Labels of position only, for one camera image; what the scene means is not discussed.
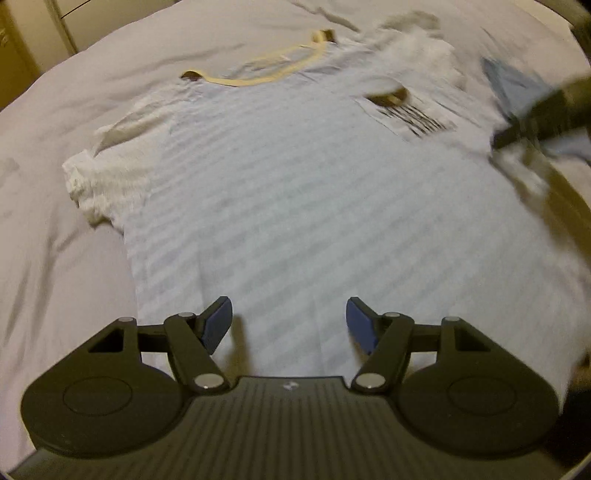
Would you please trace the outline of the grey striped t-shirt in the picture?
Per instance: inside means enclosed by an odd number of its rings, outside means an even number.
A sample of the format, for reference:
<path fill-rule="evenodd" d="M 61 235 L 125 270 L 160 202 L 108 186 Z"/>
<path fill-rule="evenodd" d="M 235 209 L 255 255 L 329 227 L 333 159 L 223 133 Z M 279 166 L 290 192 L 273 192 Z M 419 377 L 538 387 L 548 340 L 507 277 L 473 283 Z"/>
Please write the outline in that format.
<path fill-rule="evenodd" d="M 422 32 L 315 43 L 143 97 L 63 165 L 124 237 L 138 316 L 228 296 L 235 375 L 359 367 L 346 300 L 460 316 L 564 395 L 590 345 L 590 266 L 549 202 L 557 172 L 467 93 Z"/>

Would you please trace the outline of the blue folded garment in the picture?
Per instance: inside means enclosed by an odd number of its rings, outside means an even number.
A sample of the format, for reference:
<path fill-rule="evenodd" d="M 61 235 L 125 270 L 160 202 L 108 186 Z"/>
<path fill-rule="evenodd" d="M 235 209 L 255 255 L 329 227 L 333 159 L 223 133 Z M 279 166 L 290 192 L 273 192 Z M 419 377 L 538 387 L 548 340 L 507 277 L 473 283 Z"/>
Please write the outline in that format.
<path fill-rule="evenodd" d="M 563 85 L 570 83 L 567 82 L 554 88 L 541 77 L 527 75 L 517 68 L 497 59 L 484 58 L 481 61 L 481 65 L 483 73 L 496 96 L 499 111 L 506 121 L 506 125 L 495 132 L 504 130 L 512 120 L 524 115 L 543 97 L 561 88 Z M 493 150 L 491 147 L 491 153 L 496 155 L 516 144 L 525 143 L 550 158 L 571 157 L 585 164 L 589 164 L 590 134 L 588 131 L 582 128 L 573 130 L 561 137 L 538 142 L 520 140 L 502 150 Z"/>

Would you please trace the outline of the wooden door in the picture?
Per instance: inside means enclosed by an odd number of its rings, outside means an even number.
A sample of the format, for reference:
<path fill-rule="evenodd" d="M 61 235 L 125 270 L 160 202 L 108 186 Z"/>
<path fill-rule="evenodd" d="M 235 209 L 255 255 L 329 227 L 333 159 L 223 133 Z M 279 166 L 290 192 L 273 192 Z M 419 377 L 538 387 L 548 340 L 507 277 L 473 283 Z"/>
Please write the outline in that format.
<path fill-rule="evenodd" d="M 4 110 L 40 77 L 6 1 L 1 2 L 0 109 Z"/>

